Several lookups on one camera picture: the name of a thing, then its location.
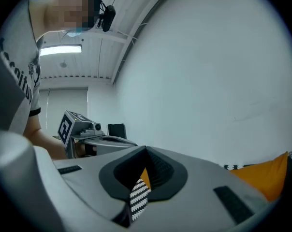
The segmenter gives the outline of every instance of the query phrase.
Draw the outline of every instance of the white t-shirt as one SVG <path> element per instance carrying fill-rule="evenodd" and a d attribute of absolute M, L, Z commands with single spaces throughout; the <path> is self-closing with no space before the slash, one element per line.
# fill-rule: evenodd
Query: white t-shirt
<path fill-rule="evenodd" d="M 1 68 L 9 69 L 17 85 L 25 93 L 9 125 L 9 131 L 23 134 L 28 117 L 41 111 L 39 87 L 42 75 L 39 57 L 29 16 L 29 0 L 22 0 L 0 31 L 0 59 L 3 61 Z"/>

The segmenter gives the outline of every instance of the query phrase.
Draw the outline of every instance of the ceiling beam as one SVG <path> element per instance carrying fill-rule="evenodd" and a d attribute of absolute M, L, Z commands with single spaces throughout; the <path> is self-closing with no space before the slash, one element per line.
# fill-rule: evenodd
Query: ceiling beam
<path fill-rule="evenodd" d="M 150 12 L 150 10 L 156 5 L 156 3 L 158 2 L 159 0 L 149 0 L 148 4 L 145 6 L 145 8 L 143 9 L 143 11 L 140 13 L 140 16 L 137 18 L 137 20 L 135 21 L 129 35 L 135 35 L 136 31 L 138 30 L 138 28 L 140 27 L 141 23 L 143 22 L 143 20 L 145 19 L 145 17 L 148 15 L 148 13 Z M 117 75 L 117 72 L 119 70 L 119 67 L 120 67 L 120 64 L 122 62 L 122 59 L 123 57 L 125 56 L 126 54 L 126 51 L 131 43 L 131 40 L 132 40 L 132 37 L 131 36 L 128 36 L 127 37 L 127 40 L 121 50 L 121 53 L 119 55 L 119 58 L 118 58 L 118 61 L 116 63 L 116 67 L 114 69 L 114 72 L 113 72 L 113 77 L 112 77 L 112 84 L 114 83 L 115 81 L 115 78 L 116 78 L 116 75 Z"/>
<path fill-rule="evenodd" d="M 101 38 L 101 39 L 107 39 L 107 40 L 111 40 L 111 41 L 117 41 L 120 43 L 125 44 L 127 42 L 127 36 L 120 34 L 120 33 L 116 33 L 113 31 L 108 31 L 108 32 L 103 32 L 102 29 L 97 29 L 97 28 L 93 28 L 89 31 L 86 31 L 84 33 L 91 33 L 94 36 Z"/>
<path fill-rule="evenodd" d="M 110 84 L 111 79 L 95 78 L 95 77 L 54 77 L 43 78 L 41 80 L 40 90 L 53 88 L 80 88 L 88 87 L 94 83 Z"/>

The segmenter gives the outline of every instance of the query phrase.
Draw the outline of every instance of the white curtain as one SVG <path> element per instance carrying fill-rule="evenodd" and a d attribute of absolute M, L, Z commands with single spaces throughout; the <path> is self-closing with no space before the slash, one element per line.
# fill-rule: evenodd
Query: white curtain
<path fill-rule="evenodd" d="M 52 89 L 40 91 L 42 130 L 56 136 L 65 110 L 87 117 L 87 89 Z"/>

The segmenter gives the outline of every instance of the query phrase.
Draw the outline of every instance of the person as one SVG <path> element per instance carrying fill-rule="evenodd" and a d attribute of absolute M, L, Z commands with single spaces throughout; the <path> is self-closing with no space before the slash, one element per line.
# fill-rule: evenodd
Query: person
<path fill-rule="evenodd" d="M 48 32 L 81 32 L 91 29 L 99 18 L 99 0 L 22 0 L 11 12 L 0 31 L 0 68 L 6 68 L 24 93 L 18 107 L 9 106 L 1 125 L 45 148 L 52 159 L 66 159 L 63 143 L 42 132 L 38 114 L 41 67 L 40 48 Z M 85 145 L 77 144 L 76 157 L 85 155 Z"/>

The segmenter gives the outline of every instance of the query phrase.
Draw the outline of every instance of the headset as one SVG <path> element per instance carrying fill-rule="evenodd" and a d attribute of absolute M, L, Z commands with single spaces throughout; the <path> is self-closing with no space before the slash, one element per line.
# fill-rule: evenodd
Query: headset
<path fill-rule="evenodd" d="M 103 3 L 103 1 L 102 0 L 100 0 L 100 1 L 101 1 L 100 9 L 104 12 L 104 14 L 100 14 L 97 27 L 100 28 L 102 26 L 103 32 L 107 32 L 112 25 L 112 22 L 115 18 L 115 15 L 116 15 L 116 11 L 115 11 L 115 8 L 113 7 L 113 5 L 108 5 L 106 7 L 105 4 Z"/>
<path fill-rule="evenodd" d="M 93 10 L 94 15 L 88 18 L 88 22 L 85 22 L 82 28 L 77 28 L 75 31 L 67 31 L 66 35 L 74 37 L 81 34 L 82 31 L 93 28 L 97 19 L 99 19 L 97 27 L 102 28 L 103 32 L 107 32 L 110 29 L 116 15 L 114 6 L 106 6 L 102 0 L 94 0 Z"/>

